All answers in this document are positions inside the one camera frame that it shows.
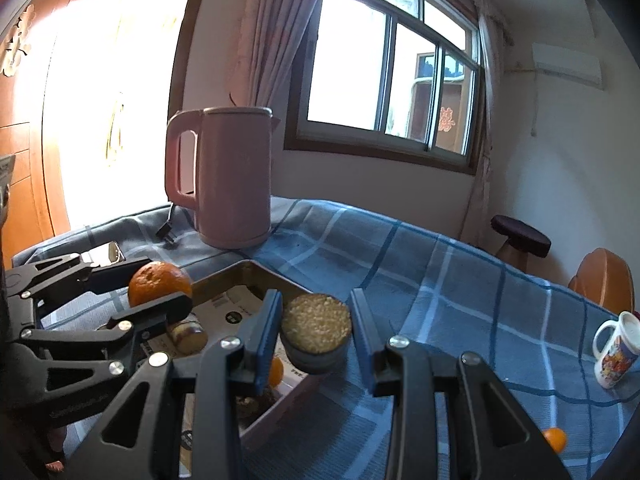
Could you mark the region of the large orange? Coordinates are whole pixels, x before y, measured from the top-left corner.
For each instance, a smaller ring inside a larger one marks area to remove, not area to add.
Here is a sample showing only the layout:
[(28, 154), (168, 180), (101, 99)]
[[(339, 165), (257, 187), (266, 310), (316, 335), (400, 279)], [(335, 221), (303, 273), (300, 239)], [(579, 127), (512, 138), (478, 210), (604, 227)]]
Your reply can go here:
[(152, 261), (137, 270), (129, 281), (128, 302), (135, 308), (176, 292), (192, 297), (188, 274), (172, 263)]

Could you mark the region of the fuzzy rice-topped dark cup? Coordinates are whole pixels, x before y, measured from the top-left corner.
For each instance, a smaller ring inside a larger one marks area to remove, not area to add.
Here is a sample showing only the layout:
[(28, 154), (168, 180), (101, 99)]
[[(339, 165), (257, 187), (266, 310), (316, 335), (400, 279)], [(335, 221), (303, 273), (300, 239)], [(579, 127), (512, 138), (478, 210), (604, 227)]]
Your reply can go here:
[(303, 294), (283, 307), (280, 339), (290, 362), (309, 375), (334, 370), (346, 358), (352, 317), (349, 307), (323, 294)]

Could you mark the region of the small tangerine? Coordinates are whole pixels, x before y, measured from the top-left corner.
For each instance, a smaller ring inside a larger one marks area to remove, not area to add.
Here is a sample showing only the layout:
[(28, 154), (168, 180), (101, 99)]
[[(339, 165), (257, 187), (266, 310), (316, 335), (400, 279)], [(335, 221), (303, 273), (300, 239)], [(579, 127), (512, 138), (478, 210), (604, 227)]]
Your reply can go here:
[(542, 434), (556, 454), (564, 451), (567, 445), (567, 434), (564, 430), (559, 427), (551, 427), (544, 430)]
[(278, 356), (274, 356), (271, 361), (268, 384), (270, 388), (277, 388), (284, 377), (284, 365)]

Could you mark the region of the small tangerine in tin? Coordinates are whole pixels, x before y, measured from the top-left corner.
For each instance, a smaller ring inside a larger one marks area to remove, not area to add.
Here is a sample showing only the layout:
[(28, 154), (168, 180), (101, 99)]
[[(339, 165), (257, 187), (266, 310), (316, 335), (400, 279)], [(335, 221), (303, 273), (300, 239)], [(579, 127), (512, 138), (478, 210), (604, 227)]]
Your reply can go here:
[(277, 388), (284, 377), (284, 365), (278, 356), (274, 356), (271, 361), (268, 384), (270, 388)]

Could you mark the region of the smartphone on table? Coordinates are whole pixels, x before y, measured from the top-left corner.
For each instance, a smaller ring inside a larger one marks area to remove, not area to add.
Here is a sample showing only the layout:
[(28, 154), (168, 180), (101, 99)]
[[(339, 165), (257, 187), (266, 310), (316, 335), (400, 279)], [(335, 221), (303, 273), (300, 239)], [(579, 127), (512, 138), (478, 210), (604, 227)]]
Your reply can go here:
[(82, 252), (80, 258), (82, 262), (92, 266), (111, 266), (126, 260), (119, 244), (114, 240)]

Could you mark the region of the small brown fruit in tin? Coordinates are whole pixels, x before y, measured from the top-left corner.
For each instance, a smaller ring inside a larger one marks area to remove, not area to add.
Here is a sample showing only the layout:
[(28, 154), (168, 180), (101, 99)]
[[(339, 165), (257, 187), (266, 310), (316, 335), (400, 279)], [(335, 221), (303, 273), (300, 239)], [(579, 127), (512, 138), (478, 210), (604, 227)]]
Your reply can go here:
[(252, 424), (256, 419), (270, 410), (276, 404), (278, 396), (271, 388), (258, 394), (258, 396), (244, 396), (236, 398), (236, 414), (238, 419), (242, 420), (245, 425)]

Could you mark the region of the printed paper sheet in tin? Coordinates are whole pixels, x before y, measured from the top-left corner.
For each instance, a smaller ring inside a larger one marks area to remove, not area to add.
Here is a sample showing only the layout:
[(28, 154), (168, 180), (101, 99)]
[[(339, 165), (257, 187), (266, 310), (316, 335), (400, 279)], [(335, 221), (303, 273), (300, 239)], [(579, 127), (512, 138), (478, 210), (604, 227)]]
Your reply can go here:
[[(206, 349), (239, 333), (241, 324), (259, 311), (263, 299), (264, 294), (257, 287), (236, 285), (195, 306), (186, 320), (198, 320), (202, 324), (208, 335)], [(164, 352), (173, 359), (186, 357), (176, 350), (167, 330), (145, 341), (142, 349), (147, 356)], [(278, 396), (276, 404), (250, 425), (245, 425), (236, 415), (241, 443), (250, 452), (261, 448), (283, 426), (285, 419), (300, 409), (305, 396), (317, 389), (319, 383), (318, 377), (302, 372), (290, 362), (281, 341), (277, 341), (273, 356), (278, 356), (284, 365), (282, 382), (277, 388), (271, 388)]]

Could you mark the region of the blue plaid tablecloth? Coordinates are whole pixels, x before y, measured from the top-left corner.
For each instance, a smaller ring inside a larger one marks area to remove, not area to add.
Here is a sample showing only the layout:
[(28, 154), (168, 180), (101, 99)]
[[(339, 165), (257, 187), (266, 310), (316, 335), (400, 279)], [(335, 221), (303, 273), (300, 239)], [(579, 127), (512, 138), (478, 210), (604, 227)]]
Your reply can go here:
[[(639, 405), (639, 359), (614, 389), (594, 378), (592, 340), (610, 312), (444, 234), (326, 200), (273, 197), (268, 240), (232, 252), (204, 244), (184, 208), (172, 215), (174, 242), (161, 242), (156, 232), (168, 209), (51, 238), (12, 263), (81, 254), (113, 241), (127, 259), (171, 262), (194, 282), (252, 259), (342, 301), (361, 288), (393, 334), (450, 356), (482, 356), (541, 430), (566, 432), (560, 456), (573, 479), (596, 473)], [(303, 402), (264, 445), (244, 455), (245, 478), (383, 478), (392, 402), (363, 387), (352, 344), (343, 366)]]

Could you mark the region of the gold metal tin box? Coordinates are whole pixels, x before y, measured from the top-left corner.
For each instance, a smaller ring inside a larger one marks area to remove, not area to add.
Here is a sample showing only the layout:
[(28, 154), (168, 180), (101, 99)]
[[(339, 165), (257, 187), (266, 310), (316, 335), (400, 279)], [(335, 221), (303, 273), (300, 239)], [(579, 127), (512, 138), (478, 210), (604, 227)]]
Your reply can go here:
[[(258, 315), (268, 290), (281, 293), (288, 301), (306, 292), (284, 276), (271, 272), (253, 260), (241, 260), (193, 284), (194, 307), (186, 319), (200, 330), (208, 344), (219, 344), (226, 337), (238, 337), (243, 344), (253, 338), (256, 326), (250, 319)], [(267, 379), (259, 398), (238, 404), (241, 443), (256, 451), (294, 414), (300, 411), (322, 378), (308, 375), (288, 359), (284, 345), (276, 340), (273, 359), (276, 370)]]

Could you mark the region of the pink electric kettle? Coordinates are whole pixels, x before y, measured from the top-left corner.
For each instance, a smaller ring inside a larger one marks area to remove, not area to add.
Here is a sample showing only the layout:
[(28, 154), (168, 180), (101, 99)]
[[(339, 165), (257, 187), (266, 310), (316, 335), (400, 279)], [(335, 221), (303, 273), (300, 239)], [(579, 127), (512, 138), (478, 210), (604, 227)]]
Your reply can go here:
[[(272, 110), (207, 107), (184, 110), (166, 129), (168, 200), (194, 212), (195, 229), (209, 246), (241, 249), (262, 244), (271, 230)], [(180, 188), (183, 133), (195, 138), (194, 192)]]

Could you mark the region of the dark round stool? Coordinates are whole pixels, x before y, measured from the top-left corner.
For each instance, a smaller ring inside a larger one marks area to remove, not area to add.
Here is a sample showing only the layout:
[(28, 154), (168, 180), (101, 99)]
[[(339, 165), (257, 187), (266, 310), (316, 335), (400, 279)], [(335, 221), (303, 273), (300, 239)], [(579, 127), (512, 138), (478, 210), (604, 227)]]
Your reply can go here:
[(550, 238), (521, 220), (496, 214), (491, 218), (490, 226), (506, 238), (496, 257), (524, 273), (527, 272), (530, 255), (543, 259), (550, 252)]

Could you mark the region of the wooden door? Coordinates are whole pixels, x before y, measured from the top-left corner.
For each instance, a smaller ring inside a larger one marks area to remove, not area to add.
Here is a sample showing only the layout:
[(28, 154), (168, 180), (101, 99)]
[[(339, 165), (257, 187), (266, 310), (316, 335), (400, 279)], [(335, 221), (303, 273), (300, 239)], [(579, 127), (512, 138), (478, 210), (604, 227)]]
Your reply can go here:
[(14, 157), (4, 258), (165, 203), (165, 128), (188, 0), (32, 0), (1, 53)]

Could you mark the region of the white cartoon printed mug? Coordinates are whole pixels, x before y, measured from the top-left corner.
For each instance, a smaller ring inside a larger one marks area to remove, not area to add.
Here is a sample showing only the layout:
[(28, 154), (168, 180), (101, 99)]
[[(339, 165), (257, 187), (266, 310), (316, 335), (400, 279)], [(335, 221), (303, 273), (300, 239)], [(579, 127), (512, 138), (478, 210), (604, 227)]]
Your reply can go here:
[(639, 319), (623, 311), (616, 320), (604, 322), (594, 334), (592, 352), (596, 359), (593, 371), (597, 383), (612, 389), (639, 357)]

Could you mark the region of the sliding glass window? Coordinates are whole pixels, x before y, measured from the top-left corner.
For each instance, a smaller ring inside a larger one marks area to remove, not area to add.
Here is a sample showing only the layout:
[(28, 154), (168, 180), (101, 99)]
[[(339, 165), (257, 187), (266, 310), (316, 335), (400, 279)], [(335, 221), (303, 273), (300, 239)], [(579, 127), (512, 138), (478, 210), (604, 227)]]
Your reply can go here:
[(318, 0), (292, 68), (284, 146), (472, 174), (480, 31), (460, 0)]

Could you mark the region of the pink curtain left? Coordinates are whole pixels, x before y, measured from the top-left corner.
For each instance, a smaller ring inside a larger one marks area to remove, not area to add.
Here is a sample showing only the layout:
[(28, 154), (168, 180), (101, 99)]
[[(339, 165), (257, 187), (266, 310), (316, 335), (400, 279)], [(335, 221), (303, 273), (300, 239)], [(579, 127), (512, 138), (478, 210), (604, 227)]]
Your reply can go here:
[(229, 96), (270, 107), (291, 69), (318, 0), (246, 0)]

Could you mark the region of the pink curtain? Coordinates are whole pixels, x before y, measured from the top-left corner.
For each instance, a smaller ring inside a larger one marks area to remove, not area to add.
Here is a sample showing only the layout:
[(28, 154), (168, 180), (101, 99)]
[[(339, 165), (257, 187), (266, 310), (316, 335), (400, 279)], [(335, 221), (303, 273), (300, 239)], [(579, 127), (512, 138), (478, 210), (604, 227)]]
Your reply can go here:
[(480, 46), (482, 47), (485, 105), (482, 143), (478, 156), (472, 191), (466, 205), (465, 216), (460, 230), (460, 240), (480, 247), (488, 226), (488, 212), (491, 185), (491, 155), (494, 144), (492, 135), (497, 123), (498, 99), (504, 69), (504, 30), (501, 24), (487, 13), (480, 14)]
[(229, 96), (270, 107), (291, 69), (318, 0), (246, 0)]

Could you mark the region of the pink curtain right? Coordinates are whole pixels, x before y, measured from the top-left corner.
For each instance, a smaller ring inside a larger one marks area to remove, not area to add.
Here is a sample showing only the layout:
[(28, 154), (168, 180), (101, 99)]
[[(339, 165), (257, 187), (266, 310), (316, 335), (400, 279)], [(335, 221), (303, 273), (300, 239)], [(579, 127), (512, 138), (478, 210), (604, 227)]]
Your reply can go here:
[(480, 247), (488, 226), (488, 212), (491, 185), (491, 155), (494, 144), (492, 135), (497, 123), (498, 99), (504, 69), (504, 30), (501, 24), (487, 13), (480, 14), (480, 46), (482, 47), (485, 105), (482, 143), (478, 156), (472, 191), (466, 205), (465, 216), (460, 230), (460, 240)]

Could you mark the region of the white wall air conditioner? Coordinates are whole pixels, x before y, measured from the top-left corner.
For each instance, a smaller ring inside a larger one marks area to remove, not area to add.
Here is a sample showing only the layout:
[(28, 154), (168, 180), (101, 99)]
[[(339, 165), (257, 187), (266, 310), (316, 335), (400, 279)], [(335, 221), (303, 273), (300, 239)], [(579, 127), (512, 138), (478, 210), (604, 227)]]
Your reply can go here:
[(594, 88), (602, 87), (601, 63), (594, 55), (536, 42), (532, 44), (532, 55), (537, 72)]

